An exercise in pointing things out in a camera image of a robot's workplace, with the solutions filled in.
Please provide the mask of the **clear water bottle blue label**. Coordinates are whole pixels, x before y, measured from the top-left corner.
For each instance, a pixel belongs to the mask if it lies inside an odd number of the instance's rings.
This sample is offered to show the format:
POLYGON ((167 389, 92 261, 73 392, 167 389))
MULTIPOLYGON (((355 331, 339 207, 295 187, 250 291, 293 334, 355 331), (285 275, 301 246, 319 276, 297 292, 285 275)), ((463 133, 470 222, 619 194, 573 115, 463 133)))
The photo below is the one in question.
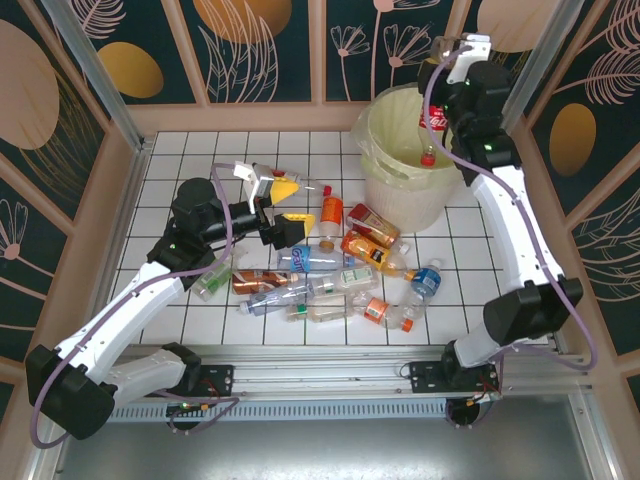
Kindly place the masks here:
POLYGON ((432 259, 427 266, 407 272, 407 287, 399 304, 404 320, 417 322, 424 318, 441 285, 441 265, 439 259, 432 259))

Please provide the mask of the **clear bottle green cap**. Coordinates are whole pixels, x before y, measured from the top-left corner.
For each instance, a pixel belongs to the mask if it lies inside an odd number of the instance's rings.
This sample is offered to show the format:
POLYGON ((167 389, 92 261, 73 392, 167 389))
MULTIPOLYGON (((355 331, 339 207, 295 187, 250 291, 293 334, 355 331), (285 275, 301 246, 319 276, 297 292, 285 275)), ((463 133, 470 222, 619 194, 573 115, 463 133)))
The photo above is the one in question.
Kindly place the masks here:
POLYGON ((289 306, 286 320, 290 323, 311 321, 326 323, 345 320, 354 313, 355 295, 326 294, 315 296, 306 303, 289 306))

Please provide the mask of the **clear bottle light blue label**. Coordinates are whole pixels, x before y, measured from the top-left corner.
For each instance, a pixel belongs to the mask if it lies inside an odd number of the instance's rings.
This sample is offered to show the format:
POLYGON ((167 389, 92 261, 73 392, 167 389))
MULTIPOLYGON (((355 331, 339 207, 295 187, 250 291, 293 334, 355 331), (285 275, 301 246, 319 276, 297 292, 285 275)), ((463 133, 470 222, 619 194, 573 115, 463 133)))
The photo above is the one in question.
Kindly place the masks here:
POLYGON ((353 257, 346 257, 336 250, 299 245, 278 251, 276 267, 293 273, 328 272, 356 264, 353 257))

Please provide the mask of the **clear bottle orange cap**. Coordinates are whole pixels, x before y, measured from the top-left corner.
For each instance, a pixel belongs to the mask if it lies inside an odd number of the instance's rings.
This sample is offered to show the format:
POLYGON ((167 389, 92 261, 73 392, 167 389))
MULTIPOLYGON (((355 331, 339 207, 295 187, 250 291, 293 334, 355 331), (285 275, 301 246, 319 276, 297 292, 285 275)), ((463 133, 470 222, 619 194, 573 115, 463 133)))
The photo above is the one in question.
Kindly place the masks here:
POLYGON ((351 305, 355 313, 387 330, 410 332, 413 329, 415 321, 401 305, 391 305, 371 295, 354 296, 351 305))

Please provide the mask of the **clear bottle green label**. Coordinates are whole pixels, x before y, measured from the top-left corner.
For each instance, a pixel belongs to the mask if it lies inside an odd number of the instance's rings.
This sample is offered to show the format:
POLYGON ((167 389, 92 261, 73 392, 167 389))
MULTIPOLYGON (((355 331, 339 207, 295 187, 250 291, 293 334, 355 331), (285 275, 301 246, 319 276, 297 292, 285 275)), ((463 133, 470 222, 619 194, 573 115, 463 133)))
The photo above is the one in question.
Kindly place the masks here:
POLYGON ((232 276, 232 261, 227 258, 216 268, 203 273, 191 286, 191 292, 204 302, 210 301, 223 287, 228 285, 232 276))

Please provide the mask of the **aluminium frame post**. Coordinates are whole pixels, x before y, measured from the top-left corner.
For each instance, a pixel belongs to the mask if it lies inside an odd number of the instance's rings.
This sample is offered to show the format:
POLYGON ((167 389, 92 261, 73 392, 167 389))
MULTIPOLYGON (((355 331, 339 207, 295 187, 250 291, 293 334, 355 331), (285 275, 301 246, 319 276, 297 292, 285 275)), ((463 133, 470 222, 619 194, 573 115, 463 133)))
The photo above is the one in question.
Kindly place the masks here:
POLYGON ((512 134, 526 105, 577 20, 585 0, 559 0, 503 108, 503 129, 512 134))
POLYGON ((126 142, 136 151, 145 147, 145 137, 139 131, 120 93, 111 81, 99 59, 93 44, 82 31, 72 7, 66 0, 41 0, 53 24, 59 29, 80 66, 87 74, 112 120, 123 134, 126 142))

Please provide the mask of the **red label cola bottle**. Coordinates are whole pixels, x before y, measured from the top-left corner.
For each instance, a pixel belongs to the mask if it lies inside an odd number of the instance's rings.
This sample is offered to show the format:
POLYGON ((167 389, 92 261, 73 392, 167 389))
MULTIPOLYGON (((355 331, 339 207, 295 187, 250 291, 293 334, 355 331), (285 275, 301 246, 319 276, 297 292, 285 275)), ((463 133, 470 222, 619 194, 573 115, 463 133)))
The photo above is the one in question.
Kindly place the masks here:
POLYGON ((437 158, 441 154, 437 144, 444 146, 444 135, 448 132, 448 123, 442 108, 430 105, 428 112, 429 122, 426 122, 425 110, 421 107, 418 136, 422 145, 420 163, 423 167, 431 168, 436 165, 437 158), (437 142, 431 138, 427 125, 430 125, 434 131, 437 142))

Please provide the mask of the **copper brown drink bottle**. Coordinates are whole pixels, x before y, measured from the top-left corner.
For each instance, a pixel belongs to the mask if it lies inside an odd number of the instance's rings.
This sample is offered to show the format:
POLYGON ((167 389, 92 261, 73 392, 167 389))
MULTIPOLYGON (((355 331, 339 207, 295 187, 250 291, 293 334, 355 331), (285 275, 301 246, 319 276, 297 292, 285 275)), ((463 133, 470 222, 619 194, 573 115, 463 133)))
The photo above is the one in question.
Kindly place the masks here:
POLYGON ((231 287, 236 295, 264 293, 291 284, 299 279, 297 273, 270 270, 235 270, 231 287))

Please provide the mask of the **red gold tea bottle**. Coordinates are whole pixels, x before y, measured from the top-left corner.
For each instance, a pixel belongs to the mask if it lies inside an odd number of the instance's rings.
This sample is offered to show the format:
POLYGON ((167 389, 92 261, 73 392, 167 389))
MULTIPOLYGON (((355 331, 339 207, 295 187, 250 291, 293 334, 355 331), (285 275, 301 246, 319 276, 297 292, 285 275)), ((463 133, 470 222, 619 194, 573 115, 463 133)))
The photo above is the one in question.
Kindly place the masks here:
POLYGON ((363 203, 358 203, 347 214, 346 226, 377 245, 406 254, 410 246, 402 240, 400 230, 363 203))

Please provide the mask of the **clear bottle red label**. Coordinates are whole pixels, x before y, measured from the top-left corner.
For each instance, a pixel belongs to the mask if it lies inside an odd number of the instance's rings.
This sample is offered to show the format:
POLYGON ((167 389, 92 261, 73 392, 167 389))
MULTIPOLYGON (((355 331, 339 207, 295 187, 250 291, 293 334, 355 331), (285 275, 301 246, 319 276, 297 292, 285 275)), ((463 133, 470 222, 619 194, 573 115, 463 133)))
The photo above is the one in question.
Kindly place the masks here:
POLYGON ((332 187, 315 179, 298 176, 295 180, 298 190, 294 193, 297 197, 323 198, 332 194, 332 187))

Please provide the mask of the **bottle white green label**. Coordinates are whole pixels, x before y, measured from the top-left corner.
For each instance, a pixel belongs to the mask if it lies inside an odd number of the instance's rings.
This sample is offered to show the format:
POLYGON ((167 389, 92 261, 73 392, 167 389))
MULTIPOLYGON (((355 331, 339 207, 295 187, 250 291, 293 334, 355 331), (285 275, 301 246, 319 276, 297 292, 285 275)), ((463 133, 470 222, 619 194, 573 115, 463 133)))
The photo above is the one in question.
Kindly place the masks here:
POLYGON ((370 266, 350 267, 329 275, 312 278, 311 292, 314 296, 327 294, 352 295, 369 291, 379 286, 378 272, 370 266))

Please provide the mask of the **orange label drink bottle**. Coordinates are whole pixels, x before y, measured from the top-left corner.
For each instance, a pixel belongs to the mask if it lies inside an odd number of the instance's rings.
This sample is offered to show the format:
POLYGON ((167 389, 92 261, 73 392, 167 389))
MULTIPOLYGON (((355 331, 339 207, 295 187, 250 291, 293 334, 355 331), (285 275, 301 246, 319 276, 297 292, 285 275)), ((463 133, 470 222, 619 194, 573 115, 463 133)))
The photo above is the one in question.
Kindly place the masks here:
POLYGON ((323 200, 319 223, 319 246, 333 250, 342 231, 343 201, 339 197, 327 196, 323 200))

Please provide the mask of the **white ribbed plastic bin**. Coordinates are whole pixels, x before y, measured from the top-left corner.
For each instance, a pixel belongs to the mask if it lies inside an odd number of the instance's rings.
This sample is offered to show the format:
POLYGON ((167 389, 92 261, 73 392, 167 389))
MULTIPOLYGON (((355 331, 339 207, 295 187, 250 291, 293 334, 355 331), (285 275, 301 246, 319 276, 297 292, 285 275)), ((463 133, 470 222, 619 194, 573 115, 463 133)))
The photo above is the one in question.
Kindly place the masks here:
POLYGON ((398 227, 403 233, 416 233, 431 226, 444 210, 460 183, 440 188, 408 190, 387 185, 366 175, 365 204, 398 227))

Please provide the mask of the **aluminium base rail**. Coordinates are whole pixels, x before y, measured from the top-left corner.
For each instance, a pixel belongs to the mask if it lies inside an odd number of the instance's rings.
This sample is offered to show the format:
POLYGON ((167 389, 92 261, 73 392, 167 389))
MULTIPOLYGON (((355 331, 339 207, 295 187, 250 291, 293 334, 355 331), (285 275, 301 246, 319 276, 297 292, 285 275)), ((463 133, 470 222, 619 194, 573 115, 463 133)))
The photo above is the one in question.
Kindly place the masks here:
MULTIPOLYGON (((247 400, 324 400, 408 397, 412 361, 438 360, 441 346, 197 345, 205 364, 234 367, 232 393, 247 400)), ((542 355, 510 353, 502 394, 545 396, 589 393, 593 376, 542 355)))

